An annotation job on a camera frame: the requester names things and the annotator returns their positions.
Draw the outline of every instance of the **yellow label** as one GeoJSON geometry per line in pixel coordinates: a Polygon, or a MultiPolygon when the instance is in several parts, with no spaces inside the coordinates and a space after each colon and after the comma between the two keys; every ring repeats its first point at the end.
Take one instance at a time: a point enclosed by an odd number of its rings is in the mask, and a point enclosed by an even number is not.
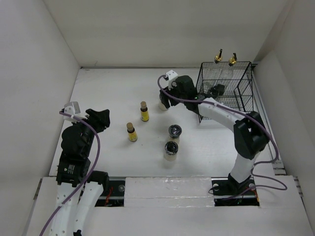
{"type": "Polygon", "coordinates": [[[143,121],[148,121],[149,120],[149,113],[148,113],[148,111],[146,111],[146,112],[141,111],[141,120],[143,120],[143,121]]]}
{"type": "Polygon", "coordinates": [[[136,134],[136,131],[134,131],[133,133],[128,133],[128,135],[129,135],[129,140],[130,140],[130,141],[132,141],[132,142],[137,141],[138,136],[137,136],[137,134],[136,134]]]}

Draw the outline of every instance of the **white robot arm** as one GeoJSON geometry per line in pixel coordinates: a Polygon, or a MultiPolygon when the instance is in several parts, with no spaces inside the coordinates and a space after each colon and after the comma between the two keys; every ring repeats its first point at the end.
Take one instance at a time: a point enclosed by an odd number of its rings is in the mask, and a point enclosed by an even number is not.
{"type": "MultiPolygon", "coordinates": [[[[232,112],[228,107],[230,111],[222,109],[226,106],[217,102],[211,94],[198,93],[189,76],[178,76],[173,70],[167,72],[166,76],[168,86],[160,90],[160,100],[167,109],[182,102],[188,110],[213,119],[234,133],[238,155],[228,176],[227,188],[231,189],[231,195],[238,193],[248,183],[255,160],[269,142],[268,137],[251,120],[232,112]]],[[[259,113],[247,115],[264,126],[259,113]]]]}
{"type": "Polygon", "coordinates": [[[89,177],[87,176],[91,163],[88,157],[94,132],[99,133],[109,127],[109,110],[96,112],[88,109],[86,110],[88,115],[84,117],[80,115],[79,104],[70,102],[64,106],[62,112],[71,115],[66,120],[71,121],[72,126],[62,133],[63,151],[58,164],[56,208],[62,207],[53,219],[49,236],[82,236],[85,221],[89,218],[100,195],[109,187],[109,177],[106,172],[93,171],[89,177]],[[72,116],[84,119],[91,128],[77,122],[72,116]],[[79,187],[80,189],[68,199],[79,187]]]}

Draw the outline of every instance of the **black wire mesh basket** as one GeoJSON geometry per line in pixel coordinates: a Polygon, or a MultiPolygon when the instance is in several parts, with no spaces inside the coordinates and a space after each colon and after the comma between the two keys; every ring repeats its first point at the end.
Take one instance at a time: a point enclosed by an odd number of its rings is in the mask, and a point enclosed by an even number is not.
{"type": "MultiPolygon", "coordinates": [[[[210,94],[232,109],[253,111],[252,63],[249,61],[238,61],[233,66],[228,62],[203,62],[196,87],[199,93],[210,94]]],[[[203,119],[208,118],[199,116],[199,122],[203,119]]]]}

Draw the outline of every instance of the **white wall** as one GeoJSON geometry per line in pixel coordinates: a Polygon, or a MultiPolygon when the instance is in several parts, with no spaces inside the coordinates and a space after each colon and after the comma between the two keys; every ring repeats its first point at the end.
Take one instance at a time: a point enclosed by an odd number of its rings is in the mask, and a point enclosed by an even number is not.
{"type": "Polygon", "coordinates": [[[78,63],[42,0],[0,0],[0,179],[48,174],[78,63]]]}
{"type": "Polygon", "coordinates": [[[286,0],[44,0],[81,66],[254,60],[286,0]]]}
{"type": "Polygon", "coordinates": [[[298,176],[315,230],[315,2],[296,0],[274,51],[255,70],[288,174],[298,176]]]}
{"type": "MultiPolygon", "coordinates": [[[[287,143],[282,159],[288,172],[299,177],[305,197],[304,203],[315,231],[314,13],[315,1],[294,2],[275,46],[275,54],[294,97],[298,110],[294,112],[299,112],[301,116],[301,120],[292,119],[294,115],[286,117],[290,123],[283,129],[292,130],[297,122],[305,127],[292,132],[294,142],[287,143]]],[[[285,141],[288,139],[285,135],[281,138],[285,141]]]]}
{"type": "Polygon", "coordinates": [[[280,65],[315,145],[315,1],[296,0],[275,46],[280,65]]]}
{"type": "Polygon", "coordinates": [[[294,0],[288,0],[286,2],[286,5],[278,16],[254,61],[261,61],[270,51],[274,49],[293,3],[294,0]]]}
{"type": "Polygon", "coordinates": [[[255,77],[288,174],[298,176],[309,221],[315,231],[315,147],[299,105],[274,51],[255,68],[255,77]]]}

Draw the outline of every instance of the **small bottle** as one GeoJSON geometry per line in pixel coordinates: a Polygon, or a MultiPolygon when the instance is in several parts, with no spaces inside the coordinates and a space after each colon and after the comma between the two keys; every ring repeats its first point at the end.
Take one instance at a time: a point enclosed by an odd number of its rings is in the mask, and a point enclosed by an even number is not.
{"type": "Polygon", "coordinates": [[[165,144],[164,158],[167,161],[175,161],[178,152],[178,145],[176,142],[170,141],[165,144]]]}
{"type": "Polygon", "coordinates": [[[182,128],[179,125],[177,125],[177,124],[171,125],[168,128],[168,133],[169,133],[168,140],[176,142],[177,145],[179,145],[179,136],[182,133],[182,128]]]}
{"type": "Polygon", "coordinates": [[[148,107],[146,102],[141,102],[140,104],[140,111],[141,111],[141,120],[146,122],[149,120],[149,112],[148,112],[148,107]]]}
{"type": "Polygon", "coordinates": [[[136,142],[138,139],[137,133],[132,125],[132,123],[127,123],[127,132],[129,135],[129,140],[132,142],[136,142]]]}

